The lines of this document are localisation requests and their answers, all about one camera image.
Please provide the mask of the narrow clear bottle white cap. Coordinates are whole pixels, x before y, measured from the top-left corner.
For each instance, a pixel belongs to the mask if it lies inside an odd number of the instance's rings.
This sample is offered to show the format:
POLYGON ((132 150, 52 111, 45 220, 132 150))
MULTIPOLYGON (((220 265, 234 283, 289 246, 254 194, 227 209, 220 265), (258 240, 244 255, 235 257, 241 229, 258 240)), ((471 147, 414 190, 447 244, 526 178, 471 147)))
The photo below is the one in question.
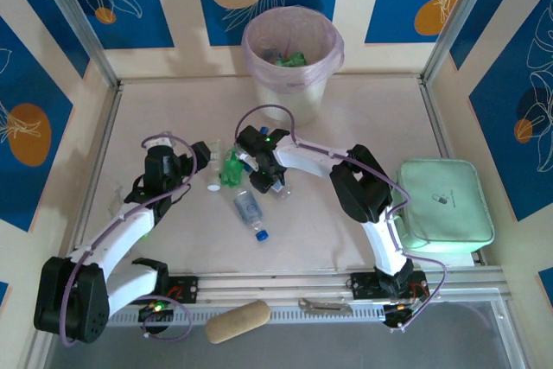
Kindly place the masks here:
POLYGON ((210 150, 210 160, 207 165, 208 177, 207 177, 207 189, 211 192, 217 192, 221 188, 219 172, 221 170, 221 141, 219 139, 211 141, 208 144, 210 150))

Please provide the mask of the bluish clear bottle blue cap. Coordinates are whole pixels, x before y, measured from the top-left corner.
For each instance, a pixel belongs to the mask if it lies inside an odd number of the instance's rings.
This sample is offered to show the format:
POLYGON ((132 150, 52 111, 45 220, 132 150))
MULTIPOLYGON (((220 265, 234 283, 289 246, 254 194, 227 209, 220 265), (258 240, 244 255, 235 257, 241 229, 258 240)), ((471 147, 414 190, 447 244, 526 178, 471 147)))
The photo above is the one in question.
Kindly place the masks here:
POLYGON ((263 223, 263 212, 252 191, 239 188, 233 198, 233 205, 243 223, 253 232, 255 239, 258 242, 265 241, 269 234, 263 223))

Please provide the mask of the green bottle yellow cap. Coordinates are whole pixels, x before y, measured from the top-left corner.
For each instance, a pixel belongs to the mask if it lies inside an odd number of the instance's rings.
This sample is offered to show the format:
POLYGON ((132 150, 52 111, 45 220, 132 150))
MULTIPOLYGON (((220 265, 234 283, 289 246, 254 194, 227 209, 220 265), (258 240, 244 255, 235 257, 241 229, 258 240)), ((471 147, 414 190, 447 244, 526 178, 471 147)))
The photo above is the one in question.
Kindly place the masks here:
POLYGON ((239 187, 242 183, 243 171, 244 164, 239 159, 236 148, 232 146, 226 152, 223 167, 219 173, 221 184, 229 188, 239 187))

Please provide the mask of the white plastic waste bin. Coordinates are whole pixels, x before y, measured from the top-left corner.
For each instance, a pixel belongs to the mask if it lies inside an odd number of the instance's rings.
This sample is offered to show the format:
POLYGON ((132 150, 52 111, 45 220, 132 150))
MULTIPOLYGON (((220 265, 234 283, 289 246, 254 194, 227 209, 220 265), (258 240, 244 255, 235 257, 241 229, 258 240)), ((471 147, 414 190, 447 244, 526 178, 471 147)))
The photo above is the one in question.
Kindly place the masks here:
POLYGON ((295 94, 275 92, 261 85, 254 78, 253 82, 258 102, 261 105, 281 105, 292 112, 297 124, 308 124, 319 113, 328 79, 295 94))

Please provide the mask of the pink plastic bin liner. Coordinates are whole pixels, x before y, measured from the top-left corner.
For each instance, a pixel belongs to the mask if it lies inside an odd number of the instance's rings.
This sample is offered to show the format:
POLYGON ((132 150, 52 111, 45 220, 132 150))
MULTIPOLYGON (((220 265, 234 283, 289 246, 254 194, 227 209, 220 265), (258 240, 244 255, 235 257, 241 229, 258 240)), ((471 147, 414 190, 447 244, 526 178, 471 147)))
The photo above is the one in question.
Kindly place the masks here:
POLYGON ((252 19, 242 37, 245 66, 255 81, 283 94, 295 94, 341 69, 345 59, 342 36, 322 13, 301 6, 266 10, 252 19), (268 58, 303 54, 301 67, 280 67, 268 58))

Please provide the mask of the small controller circuit board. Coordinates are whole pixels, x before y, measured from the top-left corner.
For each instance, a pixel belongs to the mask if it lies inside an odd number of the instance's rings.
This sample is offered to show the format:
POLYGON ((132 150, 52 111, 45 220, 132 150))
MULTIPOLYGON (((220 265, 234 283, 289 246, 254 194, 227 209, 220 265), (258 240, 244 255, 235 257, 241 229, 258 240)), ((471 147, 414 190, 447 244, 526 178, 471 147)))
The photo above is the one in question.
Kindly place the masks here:
POLYGON ((138 311, 139 322, 172 321, 174 310, 169 302, 153 300, 138 311))
POLYGON ((384 324, 390 329, 403 329, 418 315, 422 307, 419 301, 410 304, 384 305, 384 324))

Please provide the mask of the metal hand tool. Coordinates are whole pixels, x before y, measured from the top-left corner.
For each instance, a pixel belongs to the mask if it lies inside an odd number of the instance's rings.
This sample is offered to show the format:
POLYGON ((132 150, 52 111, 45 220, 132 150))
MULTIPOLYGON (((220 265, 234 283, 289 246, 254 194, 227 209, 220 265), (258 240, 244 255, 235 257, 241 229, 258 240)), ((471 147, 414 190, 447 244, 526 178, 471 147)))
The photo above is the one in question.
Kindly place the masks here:
POLYGON ((317 302, 303 297, 298 300, 298 307, 309 315, 353 315, 353 309, 343 302, 317 302))

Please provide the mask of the tan sponge loaf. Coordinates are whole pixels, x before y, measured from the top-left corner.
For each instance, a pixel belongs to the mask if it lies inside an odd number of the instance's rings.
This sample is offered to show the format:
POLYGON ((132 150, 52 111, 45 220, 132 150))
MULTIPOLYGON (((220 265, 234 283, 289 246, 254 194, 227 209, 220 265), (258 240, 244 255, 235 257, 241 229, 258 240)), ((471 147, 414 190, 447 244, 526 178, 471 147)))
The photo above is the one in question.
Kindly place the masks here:
POLYGON ((260 328, 270 320, 271 309, 261 300, 250 302, 210 318, 205 325, 207 339, 219 344, 260 328))

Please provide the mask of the mint green zipper case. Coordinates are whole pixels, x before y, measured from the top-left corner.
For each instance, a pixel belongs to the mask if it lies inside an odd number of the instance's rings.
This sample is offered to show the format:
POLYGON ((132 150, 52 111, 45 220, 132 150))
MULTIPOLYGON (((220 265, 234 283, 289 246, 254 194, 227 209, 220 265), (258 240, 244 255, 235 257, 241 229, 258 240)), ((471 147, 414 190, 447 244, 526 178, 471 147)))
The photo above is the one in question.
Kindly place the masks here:
POLYGON ((474 165, 454 159, 410 159, 397 171, 410 202, 396 214, 402 246, 427 253, 471 253, 490 245, 495 229, 474 165))

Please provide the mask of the aluminium side rail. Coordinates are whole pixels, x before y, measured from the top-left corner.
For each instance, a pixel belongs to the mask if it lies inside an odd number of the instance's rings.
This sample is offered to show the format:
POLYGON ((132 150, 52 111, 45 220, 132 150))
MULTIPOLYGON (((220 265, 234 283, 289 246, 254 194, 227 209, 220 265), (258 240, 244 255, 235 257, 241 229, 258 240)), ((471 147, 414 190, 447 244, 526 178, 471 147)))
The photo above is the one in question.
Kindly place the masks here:
POLYGON ((76 216, 71 226, 67 228, 66 235, 60 247, 60 254, 63 256, 69 256, 74 248, 80 245, 84 239, 92 203, 99 183, 101 169, 104 164, 106 151, 118 114, 123 89, 124 85, 119 82, 115 87, 108 90, 106 101, 99 114, 97 128, 90 148, 91 154, 86 162, 84 189, 80 192, 76 216))
POLYGON ((450 159, 452 157, 452 150, 448 142, 447 132, 443 126, 435 96, 428 81, 423 76, 419 77, 419 88, 439 154, 441 158, 450 159))

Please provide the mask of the aluminium front rail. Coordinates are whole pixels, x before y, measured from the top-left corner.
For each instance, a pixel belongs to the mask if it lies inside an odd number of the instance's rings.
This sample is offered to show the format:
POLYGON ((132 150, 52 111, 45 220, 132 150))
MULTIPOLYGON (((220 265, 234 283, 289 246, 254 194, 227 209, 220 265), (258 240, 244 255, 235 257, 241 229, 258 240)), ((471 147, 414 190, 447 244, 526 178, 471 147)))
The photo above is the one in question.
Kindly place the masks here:
MULTIPOLYGON (((166 270, 155 270, 144 264, 133 264, 125 273, 105 277, 96 265, 80 270, 73 283, 67 283, 71 271, 43 272, 36 299, 37 315, 53 318, 60 313, 63 294, 72 298, 68 313, 81 315, 87 309, 96 309, 103 317, 111 316, 131 303, 147 302, 152 296, 163 296, 166 301, 168 280, 174 277, 166 270)), ((200 276, 196 303, 229 305, 250 300, 285 303, 306 297, 312 300, 341 302, 400 303, 415 300, 354 300, 351 274, 312 274, 274 276, 200 276)), ((498 289, 508 292, 502 270, 494 267, 476 267, 452 270, 447 275, 432 271, 425 273, 430 294, 440 295, 450 290, 498 289)))

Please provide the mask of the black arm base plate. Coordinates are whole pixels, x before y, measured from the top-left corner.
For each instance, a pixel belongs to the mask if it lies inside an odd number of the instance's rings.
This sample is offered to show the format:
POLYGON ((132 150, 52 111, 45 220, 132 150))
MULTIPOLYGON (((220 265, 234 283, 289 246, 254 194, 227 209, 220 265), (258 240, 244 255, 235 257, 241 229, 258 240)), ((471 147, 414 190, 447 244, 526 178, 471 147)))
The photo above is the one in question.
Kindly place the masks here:
POLYGON ((174 276, 168 280, 166 297, 182 304, 195 304, 199 292, 199 278, 196 276, 174 276))
POLYGON ((426 298, 429 290, 423 286, 426 275, 415 270, 407 277, 391 277, 374 272, 354 272, 350 276, 354 300, 406 300, 426 298))

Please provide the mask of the aluminium frame post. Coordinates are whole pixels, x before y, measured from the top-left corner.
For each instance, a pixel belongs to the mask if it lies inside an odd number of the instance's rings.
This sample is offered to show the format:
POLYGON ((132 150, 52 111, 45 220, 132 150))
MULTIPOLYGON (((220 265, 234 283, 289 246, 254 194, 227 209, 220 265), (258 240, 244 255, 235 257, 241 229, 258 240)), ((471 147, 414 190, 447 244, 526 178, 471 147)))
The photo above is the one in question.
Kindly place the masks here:
POLYGON ((54 2, 107 84, 117 90, 118 77, 107 60, 105 51, 78 0, 54 0, 54 2))
POLYGON ((420 73, 419 80, 422 86, 427 86, 436 77, 476 2, 477 0, 457 0, 455 3, 453 11, 445 22, 430 57, 420 73))

